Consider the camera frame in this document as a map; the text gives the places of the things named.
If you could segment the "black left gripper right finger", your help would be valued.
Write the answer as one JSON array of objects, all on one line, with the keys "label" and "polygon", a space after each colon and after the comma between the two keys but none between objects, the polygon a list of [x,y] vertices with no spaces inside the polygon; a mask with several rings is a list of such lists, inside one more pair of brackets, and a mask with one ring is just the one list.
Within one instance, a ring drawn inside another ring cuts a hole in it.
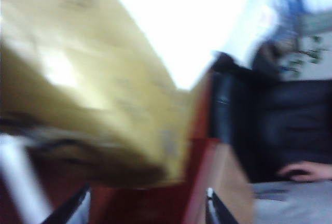
[{"label": "black left gripper right finger", "polygon": [[238,224],[232,213],[221,201],[213,188],[206,190],[206,223]]}]

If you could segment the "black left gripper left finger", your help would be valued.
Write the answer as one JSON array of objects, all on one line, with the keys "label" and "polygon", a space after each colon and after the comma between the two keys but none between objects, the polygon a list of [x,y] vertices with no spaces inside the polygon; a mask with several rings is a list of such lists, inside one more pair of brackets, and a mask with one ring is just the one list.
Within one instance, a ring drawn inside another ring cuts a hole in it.
[{"label": "black left gripper left finger", "polygon": [[88,223],[91,187],[85,184],[48,216],[48,223]]}]

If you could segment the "bystander bare hand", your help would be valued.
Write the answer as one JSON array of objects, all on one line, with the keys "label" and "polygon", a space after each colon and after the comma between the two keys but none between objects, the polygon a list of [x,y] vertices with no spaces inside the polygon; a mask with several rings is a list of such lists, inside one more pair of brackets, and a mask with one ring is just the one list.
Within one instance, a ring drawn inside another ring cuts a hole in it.
[{"label": "bystander bare hand", "polygon": [[278,175],[297,182],[331,180],[331,164],[301,161],[281,168]]}]

